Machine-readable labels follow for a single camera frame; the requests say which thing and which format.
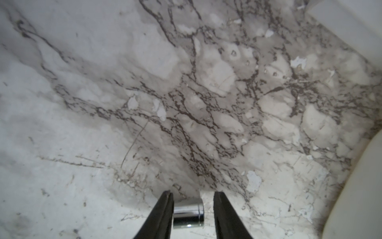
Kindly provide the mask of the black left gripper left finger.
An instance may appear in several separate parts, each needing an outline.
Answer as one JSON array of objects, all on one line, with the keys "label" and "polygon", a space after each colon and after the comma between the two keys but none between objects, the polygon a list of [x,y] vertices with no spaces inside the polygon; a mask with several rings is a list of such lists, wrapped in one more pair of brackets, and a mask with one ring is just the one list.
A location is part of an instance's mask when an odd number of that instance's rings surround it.
[{"label": "black left gripper left finger", "polygon": [[173,214],[173,193],[164,191],[134,239],[169,239]]}]

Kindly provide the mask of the chrome socket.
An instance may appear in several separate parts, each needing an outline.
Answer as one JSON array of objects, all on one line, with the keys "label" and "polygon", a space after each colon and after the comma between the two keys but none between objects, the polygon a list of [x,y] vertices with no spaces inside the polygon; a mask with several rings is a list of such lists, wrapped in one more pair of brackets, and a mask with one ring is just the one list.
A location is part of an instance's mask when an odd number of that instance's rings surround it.
[{"label": "chrome socket", "polygon": [[176,204],[173,214],[173,228],[203,227],[205,211],[203,203]]}]

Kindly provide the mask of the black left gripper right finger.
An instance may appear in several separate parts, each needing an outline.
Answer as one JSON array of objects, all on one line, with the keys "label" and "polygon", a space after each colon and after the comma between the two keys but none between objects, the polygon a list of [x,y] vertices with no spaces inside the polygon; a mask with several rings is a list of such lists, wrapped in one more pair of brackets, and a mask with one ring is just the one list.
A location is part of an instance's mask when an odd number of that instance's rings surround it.
[{"label": "black left gripper right finger", "polygon": [[213,211],[218,239],[253,239],[224,192],[215,192]]}]

